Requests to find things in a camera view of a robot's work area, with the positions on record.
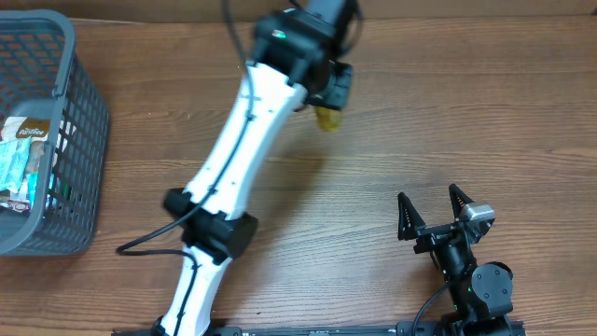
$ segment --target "wooden table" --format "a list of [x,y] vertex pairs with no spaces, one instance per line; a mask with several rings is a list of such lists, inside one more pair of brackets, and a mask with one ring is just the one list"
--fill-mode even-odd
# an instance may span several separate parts
[[[213,318],[264,328],[412,319],[441,277],[396,239],[396,195],[443,224],[455,182],[496,209],[474,253],[514,271],[511,317],[529,335],[596,334],[596,31],[595,17],[368,21],[348,57],[343,128],[322,133],[309,111],[285,126],[249,205],[259,230]],[[220,24],[78,36],[112,115],[97,237],[83,255],[0,259],[1,335],[107,335],[167,311],[181,259],[114,249],[170,220],[164,192],[194,176],[238,89]],[[178,247],[180,233],[148,246]],[[425,318],[450,311],[442,298]]]

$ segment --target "yellow object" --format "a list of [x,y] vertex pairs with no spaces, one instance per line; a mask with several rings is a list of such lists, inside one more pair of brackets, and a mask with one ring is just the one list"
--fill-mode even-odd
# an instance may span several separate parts
[[335,132],[340,128],[342,122],[342,113],[340,111],[317,106],[315,115],[317,116],[317,124],[323,131]]

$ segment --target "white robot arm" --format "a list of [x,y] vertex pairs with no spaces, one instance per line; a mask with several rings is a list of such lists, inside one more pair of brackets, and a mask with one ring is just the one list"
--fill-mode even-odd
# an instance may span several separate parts
[[[186,257],[169,312],[152,330],[128,335],[202,336],[208,329],[224,271],[257,230],[257,220],[245,208],[274,139],[302,105],[346,106],[352,67],[338,58],[351,47],[343,42],[355,13],[360,13],[356,0],[312,0],[304,9],[274,13],[257,24],[253,61],[246,64],[212,153],[185,189],[166,196],[164,207],[178,219],[117,249],[128,256]],[[242,54],[238,36],[233,37]],[[184,228],[182,251],[128,251],[178,225]]]

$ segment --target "basket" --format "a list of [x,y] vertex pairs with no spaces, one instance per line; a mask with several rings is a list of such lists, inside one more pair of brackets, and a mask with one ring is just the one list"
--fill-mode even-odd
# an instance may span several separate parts
[[58,12],[0,11],[0,118],[50,120],[33,207],[0,207],[0,255],[69,255],[94,237],[110,119],[75,43]]

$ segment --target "snack package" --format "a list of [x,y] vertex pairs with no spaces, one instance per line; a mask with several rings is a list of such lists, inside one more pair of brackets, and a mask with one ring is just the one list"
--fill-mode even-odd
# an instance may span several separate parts
[[[66,123],[66,128],[64,130],[66,133],[71,132],[70,122]],[[75,131],[76,127],[73,126],[72,132],[74,133]],[[10,191],[0,192],[0,206],[10,208],[17,212],[25,212],[33,207],[39,163],[44,154],[44,142],[48,140],[48,134],[49,120],[46,119],[8,117],[5,120],[2,132],[0,132],[0,137],[3,140],[3,143],[6,141],[22,141],[23,139],[29,139],[30,146],[20,186],[16,189],[11,189]],[[60,144],[61,136],[58,134],[57,146]],[[68,141],[64,139],[62,148],[60,149],[65,151],[67,144]],[[54,154],[52,166],[56,164],[57,158],[58,156]]]
[[0,143],[0,191],[19,192],[30,147],[30,137]]

